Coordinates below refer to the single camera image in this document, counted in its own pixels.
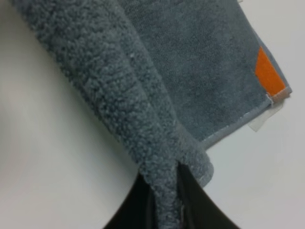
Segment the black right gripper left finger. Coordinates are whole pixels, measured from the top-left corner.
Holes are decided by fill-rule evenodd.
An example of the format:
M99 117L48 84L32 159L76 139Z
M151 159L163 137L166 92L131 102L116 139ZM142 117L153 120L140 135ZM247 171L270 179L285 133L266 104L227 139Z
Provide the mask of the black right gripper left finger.
M126 199L105 229L156 229L155 198L139 174Z

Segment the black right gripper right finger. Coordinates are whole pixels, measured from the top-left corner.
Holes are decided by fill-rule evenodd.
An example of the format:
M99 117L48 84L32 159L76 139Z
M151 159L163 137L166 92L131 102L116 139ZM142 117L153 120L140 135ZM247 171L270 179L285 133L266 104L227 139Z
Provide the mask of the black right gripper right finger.
M179 164L177 190L182 204L183 229L234 229L235 224L198 184L188 166Z

